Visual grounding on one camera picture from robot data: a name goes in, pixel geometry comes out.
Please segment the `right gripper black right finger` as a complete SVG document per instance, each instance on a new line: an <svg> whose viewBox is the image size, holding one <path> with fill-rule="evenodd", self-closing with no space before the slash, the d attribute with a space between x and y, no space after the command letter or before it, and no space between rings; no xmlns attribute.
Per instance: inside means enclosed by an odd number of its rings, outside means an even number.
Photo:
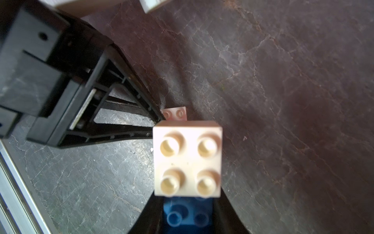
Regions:
<svg viewBox="0 0 374 234"><path fill-rule="evenodd" d="M235 212L223 188L221 196L213 199L212 224L214 234L250 234Z"/></svg>

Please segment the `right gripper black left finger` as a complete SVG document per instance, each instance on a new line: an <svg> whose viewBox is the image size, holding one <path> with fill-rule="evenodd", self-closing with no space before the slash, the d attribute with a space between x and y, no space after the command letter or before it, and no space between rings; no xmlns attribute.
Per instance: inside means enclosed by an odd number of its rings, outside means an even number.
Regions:
<svg viewBox="0 0 374 234"><path fill-rule="evenodd" d="M152 194L128 234L162 234L163 204L163 197Z"/></svg>

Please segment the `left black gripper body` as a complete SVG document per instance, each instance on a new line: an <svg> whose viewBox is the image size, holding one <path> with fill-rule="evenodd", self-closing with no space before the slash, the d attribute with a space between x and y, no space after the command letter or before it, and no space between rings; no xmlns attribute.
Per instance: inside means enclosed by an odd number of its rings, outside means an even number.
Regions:
<svg viewBox="0 0 374 234"><path fill-rule="evenodd" d="M39 1L1 1L1 138L32 116L27 139L60 146L97 92L100 58L112 45L83 20Z"/></svg>

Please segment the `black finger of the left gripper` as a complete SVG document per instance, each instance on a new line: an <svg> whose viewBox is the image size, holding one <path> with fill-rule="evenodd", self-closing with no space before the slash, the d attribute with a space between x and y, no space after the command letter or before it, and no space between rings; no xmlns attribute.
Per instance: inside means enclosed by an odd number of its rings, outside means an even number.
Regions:
<svg viewBox="0 0 374 234"><path fill-rule="evenodd" d="M68 86L59 101L52 146L71 148L132 139L151 139L164 120L160 108L122 52L107 47L88 80Z"/></svg>

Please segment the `small dark blue lego brick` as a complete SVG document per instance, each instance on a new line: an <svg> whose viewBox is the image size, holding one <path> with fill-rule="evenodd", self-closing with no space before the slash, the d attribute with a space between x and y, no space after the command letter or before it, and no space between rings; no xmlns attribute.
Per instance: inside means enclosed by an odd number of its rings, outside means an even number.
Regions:
<svg viewBox="0 0 374 234"><path fill-rule="evenodd" d="M164 198L163 233L212 234L212 214L212 198Z"/></svg>

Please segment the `white lego brick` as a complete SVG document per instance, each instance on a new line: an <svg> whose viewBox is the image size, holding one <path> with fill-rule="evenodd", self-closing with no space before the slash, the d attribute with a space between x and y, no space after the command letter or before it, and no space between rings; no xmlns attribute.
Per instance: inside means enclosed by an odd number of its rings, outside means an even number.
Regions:
<svg viewBox="0 0 374 234"><path fill-rule="evenodd" d="M214 121L161 121L153 127L154 194L221 196L223 128Z"/></svg>
<svg viewBox="0 0 374 234"><path fill-rule="evenodd" d="M167 121L187 121L187 110L185 106L166 108L161 110Z"/></svg>

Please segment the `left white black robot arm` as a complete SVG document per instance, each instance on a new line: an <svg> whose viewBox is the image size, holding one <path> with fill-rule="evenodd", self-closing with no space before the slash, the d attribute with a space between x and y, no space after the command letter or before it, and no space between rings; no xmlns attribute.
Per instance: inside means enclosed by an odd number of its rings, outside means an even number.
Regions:
<svg viewBox="0 0 374 234"><path fill-rule="evenodd" d="M27 140L56 148L153 137L94 120L100 109L164 120L121 49L83 20L118 4L1 1L1 138L23 116L35 118Z"/></svg>

